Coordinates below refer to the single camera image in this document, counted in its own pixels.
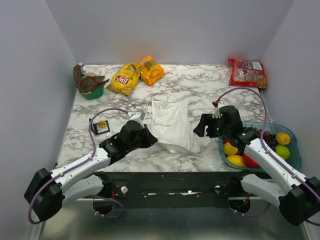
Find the white cloth garment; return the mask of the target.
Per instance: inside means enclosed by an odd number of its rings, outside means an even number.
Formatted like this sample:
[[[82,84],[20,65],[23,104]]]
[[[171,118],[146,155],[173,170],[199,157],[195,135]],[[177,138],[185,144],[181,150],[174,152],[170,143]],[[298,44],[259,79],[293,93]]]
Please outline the white cloth garment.
[[[188,117],[188,105],[170,92],[162,100],[149,99],[146,109],[151,117],[150,132],[170,153],[200,153]]]

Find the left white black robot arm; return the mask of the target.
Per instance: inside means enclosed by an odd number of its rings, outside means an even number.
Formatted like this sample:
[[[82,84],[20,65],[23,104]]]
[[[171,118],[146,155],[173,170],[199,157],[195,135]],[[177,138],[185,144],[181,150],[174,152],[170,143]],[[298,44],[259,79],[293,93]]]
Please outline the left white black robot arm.
[[[71,189],[84,178],[118,162],[132,151],[150,148],[157,141],[145,124],[136,119],[129,120],[118,133],[94,145],[93,151],[84,157],[51,171],[39,169],[24,193],[29,204],[29,222],[37,225],[50,219],[70,197],[79,198]]]

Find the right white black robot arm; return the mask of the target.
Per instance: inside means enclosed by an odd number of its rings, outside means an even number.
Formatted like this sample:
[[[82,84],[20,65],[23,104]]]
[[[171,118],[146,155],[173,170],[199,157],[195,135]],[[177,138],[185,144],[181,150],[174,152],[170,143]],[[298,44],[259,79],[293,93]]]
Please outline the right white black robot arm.
[[[274,183],[247,173],[230,183],[230,191],[241,196],[254,194],[277,207],[292,225],[299,226],[320,211],[320,181],[308,178],[267,146],[261,134],[244,127],[239,111],[232,105],[217,107],[213,114],[202,114],[193,132],[209,138],[226,138],[252,158]]]

